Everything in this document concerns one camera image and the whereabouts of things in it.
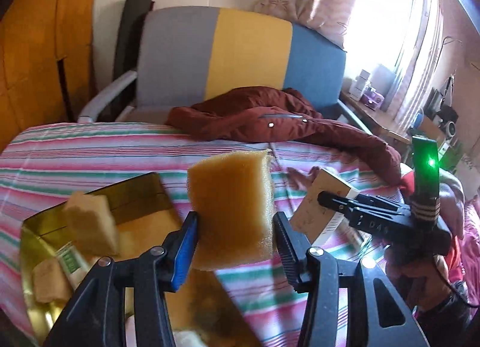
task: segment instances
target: window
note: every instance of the window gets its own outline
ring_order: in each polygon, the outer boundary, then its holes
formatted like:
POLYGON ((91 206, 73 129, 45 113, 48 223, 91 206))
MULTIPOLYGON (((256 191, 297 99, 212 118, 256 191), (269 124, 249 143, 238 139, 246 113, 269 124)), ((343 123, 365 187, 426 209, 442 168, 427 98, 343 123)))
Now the window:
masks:
POLYGON ((372 72, 377 64, 396 73, 405 42, 416 39, 421 15, 422 0, 356 0, 344 44, 347 74, 372 72))

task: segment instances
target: bed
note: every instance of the bed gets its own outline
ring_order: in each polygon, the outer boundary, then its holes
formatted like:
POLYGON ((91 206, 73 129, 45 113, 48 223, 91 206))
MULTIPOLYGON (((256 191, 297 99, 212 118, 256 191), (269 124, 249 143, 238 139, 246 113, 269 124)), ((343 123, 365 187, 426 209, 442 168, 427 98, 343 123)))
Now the bed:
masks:
MULTIPOLYGON (((148 172, 158 172, 180 217, 190 210, 186 170, 207 156, 233 150, 272 150, 275 206, 291 217, 305 192, 296 191, 287 169, 309 172, 313 166, 334 167, 363 193, 396 201, 401 194, 387 186, 358 158, 322 146, 289 141, 242 144, 228 140, 198 142, 165 126, 112 122, 56 124, 21 133, 0 157, 0 305, 26 335, 33 332, 23 302, 19 273, 22 221, 63 202, 75 190, 91 191, 148 172)), ((338 258, 355 258, 347 239, 335 234, 325 248, 338 258)), ((383 265, 382 254, 371 255, 383 265)), ((297 343, 306 305, 305 294, 288 285, 278 256, 271 261, 217 272, 218 279, 265 346, 297 343)), ((347 295, 340 294, 337 345, 346 338, 347 295)))

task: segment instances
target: orange wooden cabinet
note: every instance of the orange wooden cabinet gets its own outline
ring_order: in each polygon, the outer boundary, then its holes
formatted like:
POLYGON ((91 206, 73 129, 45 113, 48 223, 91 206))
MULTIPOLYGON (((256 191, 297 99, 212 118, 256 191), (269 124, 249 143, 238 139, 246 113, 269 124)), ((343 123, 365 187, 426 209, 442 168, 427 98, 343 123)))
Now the orange wooden cabinet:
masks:
POLYGON ((92 97, 93 1, 14 0, 4 15, 0 119, 9 125, 0 148, 30 126, 66 121, 69 113, 75 120, 92 97))

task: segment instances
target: multicolored backrest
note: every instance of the multicolored backrest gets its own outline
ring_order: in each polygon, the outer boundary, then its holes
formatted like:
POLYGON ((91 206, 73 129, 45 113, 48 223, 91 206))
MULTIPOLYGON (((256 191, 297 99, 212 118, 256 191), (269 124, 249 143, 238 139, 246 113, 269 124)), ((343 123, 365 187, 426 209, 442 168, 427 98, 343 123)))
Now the multicolored backrest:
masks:
POLYGON ((191 106, 236 87, 292 87, 316 109, 337 103, 345 52, 317 32, 216 7, 150 12, 138 60, 137 106, 191 106))

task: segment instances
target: hand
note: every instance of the hand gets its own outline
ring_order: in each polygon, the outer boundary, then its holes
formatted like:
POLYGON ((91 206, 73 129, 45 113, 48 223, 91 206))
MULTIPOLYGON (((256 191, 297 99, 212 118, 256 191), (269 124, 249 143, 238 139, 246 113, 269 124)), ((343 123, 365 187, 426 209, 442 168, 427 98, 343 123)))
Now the hand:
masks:
MULTIPOLYGON (((434 308, 450 295, 450 289, 438 276, 430 258, 417 260, 404 266, 397 266, 392 263, 391 248, 387 248, 384 257, 387 261, 385 272, 394 285, 401 275, 409 278, 426 278, 425 290, 418 300, 418 310, 421 312, 434 308)), ((448 281, 448 267, 443 256, 435 256, 435 263, 440 273, 448 281)))

